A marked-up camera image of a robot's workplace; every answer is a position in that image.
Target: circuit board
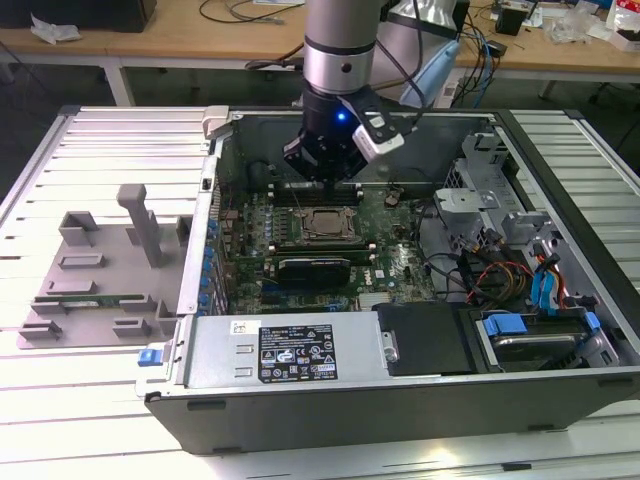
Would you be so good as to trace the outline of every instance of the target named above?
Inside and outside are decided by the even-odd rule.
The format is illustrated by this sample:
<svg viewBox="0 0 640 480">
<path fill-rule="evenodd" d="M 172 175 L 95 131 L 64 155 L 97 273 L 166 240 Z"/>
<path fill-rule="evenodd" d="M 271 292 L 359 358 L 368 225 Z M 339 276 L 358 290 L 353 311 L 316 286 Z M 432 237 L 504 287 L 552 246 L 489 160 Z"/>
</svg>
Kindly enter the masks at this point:
<svg viewBox="0 0 640 480">
<path fill-rule="evenodd" d="M 363 311 L 434 299 L 412 240 L 416 214 L 408 201 L 387 205 L 389 195 L 364 187 L 354 206 L 282 207 L 267 194 L 246 194 L 221 209 L 228 313 Z M 223 195 L 221 204 L 231 200 Z M 283 286 L 278 268 L 292 259 L 347 259 L 348 270 L 341 285 Z"/>
</svg>

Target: power supply label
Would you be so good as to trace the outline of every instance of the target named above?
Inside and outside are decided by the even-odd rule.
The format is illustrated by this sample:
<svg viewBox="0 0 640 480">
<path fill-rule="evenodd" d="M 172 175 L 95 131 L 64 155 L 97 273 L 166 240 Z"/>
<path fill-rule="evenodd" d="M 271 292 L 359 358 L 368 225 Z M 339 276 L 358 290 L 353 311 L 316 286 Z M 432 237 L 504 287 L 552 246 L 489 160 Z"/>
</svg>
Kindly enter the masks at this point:
<svg viewBox="0 0 640 480">
<path fill-rule="evenodd" d="M 261 328 L 258 353 L 262 383 L 338 379 L 331 325 Z"/>
</svg>

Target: robotic arm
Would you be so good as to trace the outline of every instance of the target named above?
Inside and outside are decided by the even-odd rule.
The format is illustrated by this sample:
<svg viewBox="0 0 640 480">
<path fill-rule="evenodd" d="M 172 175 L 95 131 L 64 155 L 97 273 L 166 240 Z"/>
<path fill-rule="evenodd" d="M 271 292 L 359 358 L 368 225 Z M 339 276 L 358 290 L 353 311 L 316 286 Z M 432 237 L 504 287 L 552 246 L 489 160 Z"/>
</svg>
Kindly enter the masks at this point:
<svg viewBox="0 0 640 480">
<path fill-rule="evenodd" d="M 420 13 L 428 15 L 434 2 L 443 0 L 417 2 Z M 369 85 L 381 8 L 389 4 L 411 7 L 420 23 L 414 0 L 307 0 L 302 128 L 284 158 L 325 190 L 401 147 L 411 132 L 411 123 L 393 119 Z"/>
</svg>

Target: slatted metal platform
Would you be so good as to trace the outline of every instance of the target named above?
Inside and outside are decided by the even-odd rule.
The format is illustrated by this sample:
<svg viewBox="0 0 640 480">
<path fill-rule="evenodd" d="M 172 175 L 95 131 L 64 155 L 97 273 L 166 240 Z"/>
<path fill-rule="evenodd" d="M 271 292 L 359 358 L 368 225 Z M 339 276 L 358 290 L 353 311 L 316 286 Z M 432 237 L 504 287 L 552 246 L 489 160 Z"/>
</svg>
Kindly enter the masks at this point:
<svg viewBox="0 0 640 480">
<path fill-rule="evenodd" d="M 515 111 L 536 148 L 611 255 L 640 291 L 640 183 L 584 120 L 564 112 Z M 543 209 L 524 174 L 534 207 Z"/>
<path fill-rule="evenodd" d="M 128 222 L 115 201 L 125 181 L 147 185 L 159 222 L 192 213 L 207 150 L 202 113 L 87 108 L 60 117 L 0 208 L 0 478 L 591 479 L 640 472 L 638 400 L 607 407 L 565 432 L 194 457 L 136 397 L 137 347 L 18 350 L 13 329 L 58 248 L 66 210 L 99 212 L 102 224 Z M 579 141 L 567 135 L 567 141 Z M 589 188 L 566 182 L 571 189 Z M 620 236 L 608 245 L 626 244 L 636 238 L 633 228 L 602 234 Z M 513 462 L 532 470 L 505 471 L 502 464 Z"/>
</svg>

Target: floor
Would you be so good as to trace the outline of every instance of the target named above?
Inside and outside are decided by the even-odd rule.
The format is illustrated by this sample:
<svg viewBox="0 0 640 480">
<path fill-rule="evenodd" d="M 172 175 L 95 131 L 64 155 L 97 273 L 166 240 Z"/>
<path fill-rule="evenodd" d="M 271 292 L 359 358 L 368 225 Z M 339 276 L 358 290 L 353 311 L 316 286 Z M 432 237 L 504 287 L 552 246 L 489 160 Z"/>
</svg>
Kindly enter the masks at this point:
<svg viewBox="0 0 640 480">
<path fill-rule="evenodd" d="M 38 146 L 59 106 L 113 105 L 108 85 L 94 67 L 37 66 L 36 77 L 24 69 L 15 72 L 15 83 L 0 85 L 0 199 Z M 200 88 L 190 87 L 187 70 L 160 71 L 136 68 L 129 71 L 138 105 L 290 105 L 299 96 L 298 75 L 243 71 L 198 71 Z M 496 79 L 487 91 L 482 108 L 576 109 L 598 132 L 618 146 L 625 132 L 640 120 L 640 90 L 612 85 L 594 105 L 589 98 L 594 83 L 558 83 L 548 100 L 538 98 L 541 82 Z M 470 107 L 473 98 L 466 98 Z M 619 150 L 636 171 L 640 169 L 640 128 L 628 136 Z"/>
</svg>

